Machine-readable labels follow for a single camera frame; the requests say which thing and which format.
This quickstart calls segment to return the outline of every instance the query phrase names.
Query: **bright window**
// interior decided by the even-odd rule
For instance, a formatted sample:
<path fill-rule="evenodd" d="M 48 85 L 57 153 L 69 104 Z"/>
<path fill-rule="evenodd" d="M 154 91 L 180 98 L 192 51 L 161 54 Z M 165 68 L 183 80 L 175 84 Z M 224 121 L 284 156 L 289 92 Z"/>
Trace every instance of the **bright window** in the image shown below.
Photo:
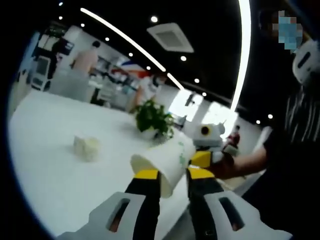
<path fill-rule="evenodd" d="M 225 127 L 224 134 L 221 135 L 222 139 L 227 138 L 237 121 L 238 113 L 231 111 L 226 106 L 223 106 L 217 102 L 211 103 L 208 111 L 206 112 L 202 124 L 219 124 L 223 123 Z"/>
<path fill-rule="evenodd" d="M 192 122 L 204 97 L 199 94 L 195 94 L 192 99 L 194 103 L 191 102 L 189 106 L 185 106 L 191 94 L 192 92 L 190 90 L 180 90 L 171 103 L 169 112 L 179 117 L 187 115 L 186 120 Z"/>

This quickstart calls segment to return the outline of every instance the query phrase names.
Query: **paper cup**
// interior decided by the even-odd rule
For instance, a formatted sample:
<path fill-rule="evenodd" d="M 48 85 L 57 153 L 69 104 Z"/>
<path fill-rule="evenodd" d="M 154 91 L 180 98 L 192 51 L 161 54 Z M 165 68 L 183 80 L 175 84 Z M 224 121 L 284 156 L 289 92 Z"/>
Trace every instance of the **paper cup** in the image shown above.
<path fill-rule="evenodd" d="M 165 143 L 132 155 L 131 167 L 135 174 L 141 170 L 157 169 L 161 173 L 161 196 L 169 198 L 195 153 L 192 140 L 183 133 L 176 132 Z"/>

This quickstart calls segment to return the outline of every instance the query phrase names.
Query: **air conditioning vent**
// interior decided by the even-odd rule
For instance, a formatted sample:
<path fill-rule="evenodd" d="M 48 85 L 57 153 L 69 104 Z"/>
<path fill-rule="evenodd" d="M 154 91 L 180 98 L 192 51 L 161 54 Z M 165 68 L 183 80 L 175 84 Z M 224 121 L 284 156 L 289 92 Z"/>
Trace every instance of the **air conditioning vent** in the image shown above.
<path fill-rule="evenodd" d="M 167 51 L 194 52 L 187 37 L 176 23 L 156 25 L 148 28 L 147 32 Z"/>

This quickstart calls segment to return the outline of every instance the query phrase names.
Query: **ceiling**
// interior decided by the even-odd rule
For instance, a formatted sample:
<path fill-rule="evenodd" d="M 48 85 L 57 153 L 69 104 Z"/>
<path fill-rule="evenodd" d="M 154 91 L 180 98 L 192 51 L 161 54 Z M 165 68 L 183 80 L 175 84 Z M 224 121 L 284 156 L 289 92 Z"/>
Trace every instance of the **ceiling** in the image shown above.
<path fill-rule="evenodd" d="M 159 61 L 182 85 L 199 94 L 207 92 L 205 99 L 230 107 L 236 88 L 241 57 L 241 15 L 239 0 L 215 0 L 195 4 L 164 1 L 131 3 L 113 1 L 64 1 L 58 8 L 66 25 L 85 23 L 84 31 L 104 41 L 141 67 L 151 66 L 160 71 L 142 53 L 112 30 L 80 12 L 80 8 L 99 15 L 136 41 Z M 250 1 L 251 47 L 246 77 L 237 112 L 246 120 L 262 125 L 269 122 L 268 114 L 276 117 L 277 106 L 290 88 L 295 86 L 292 74 L 292 56 L 284 47 L 261 35 L 258 27 L 259 10 L 264 7 L 279 8 L 276 0 Z M 151 22 L 157 16 L 157 23 Z M 177 23 L 190 44 L 193 53 L 164 50 L 147 32 L 155 24 Z"/>

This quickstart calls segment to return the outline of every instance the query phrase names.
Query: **ceiling light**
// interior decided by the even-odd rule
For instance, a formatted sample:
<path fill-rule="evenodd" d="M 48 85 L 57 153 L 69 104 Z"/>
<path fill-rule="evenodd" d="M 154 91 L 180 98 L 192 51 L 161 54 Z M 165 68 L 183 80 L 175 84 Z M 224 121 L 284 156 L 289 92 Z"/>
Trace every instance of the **ceiling light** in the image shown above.
<path fill-rule="evenodd" d="M 151 17 L 151 22 L 156 23 L 158 22 L 158 18 L 156 16 Z"/>
<path fill-rule="evenodd" d="M 170 78 L 170 80 L 171 80 L 180 90 L 184 90 L 184 89 L 185 89 L 184 86 L 182 86 L 181 83 L 178 82 L 178 80 L 175 79 L 175 77 L 172 76 L 171 73 L 168 72 L 166 75 L 168 76 L 168 78 Z"/>
<path fill-rule="evenodd" d="M 240 15 L 241 15 L 241 35 L 242 35 L 241 57 L 240 57 L 238 79 L 236 82 L 236 87 L 235 87 L 235 91 L 233 94 L 233 99 L 230 107 L 230 110 L 233 112 L 236 111 L 236 108 L 240 99 L 242 87 L 244 85 L 247 67 L 248 67 L 250 41 L 251 41 L 251 10 L 250 10 L 249 0 L 239 0 L 239 7 L 240 7 Z"/>
<path fill-rule="evenodd" d="M 156 65 L 162 72 L 165 72 L 166 69 L 164 66 L 162 66 L 153 56 L 151 56 L 146 50 L 144 50 L 138 43 L 133 41 L 129 36 L 127 36 L 125 33 L 123 33 L 121 30 L 113 26 L 111 23 L 108 21 L 104 20 L 102 17 L 99 17 L 98 15 L 94 14 L 93 12 L 85 9 L 85 8 L 80 8 L 80 11 L 87 14 L 88 16 L 94 18 L 95 20 L 99 21 L 112 31 L 114 31 L 116 34 L 120 35 L 122 38 L 127 40 L 130 44 L 132 44 L 136 49 L 138 49 L 143 55 L 145 55 L 151 62 L 153 62 L 154 65 Z"/>

